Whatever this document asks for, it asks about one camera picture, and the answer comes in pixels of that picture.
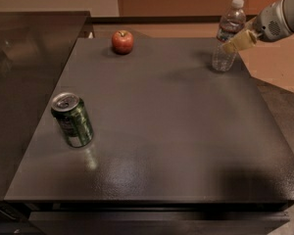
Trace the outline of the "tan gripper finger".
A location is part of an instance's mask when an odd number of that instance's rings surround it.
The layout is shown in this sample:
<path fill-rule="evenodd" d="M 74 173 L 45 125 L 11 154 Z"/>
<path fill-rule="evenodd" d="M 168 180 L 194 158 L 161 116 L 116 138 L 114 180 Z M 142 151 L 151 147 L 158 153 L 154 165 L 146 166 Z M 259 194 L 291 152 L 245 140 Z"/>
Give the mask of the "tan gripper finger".
<path fill-rule="evenodd" d="M 235 53 L 252 48 L 257 43 L 257 35 L 250 29 L 244 29 L 222 44 L 225 53 Z"/>
<path fill-rule="evenodd" d="M 249 20 L 248 22 L 245 23 L 244 29 L 246 30 L 252 30 L 253 27 L 253 23 L 255 21 L 256 17 L 252 18 L 251 20 Z"/>

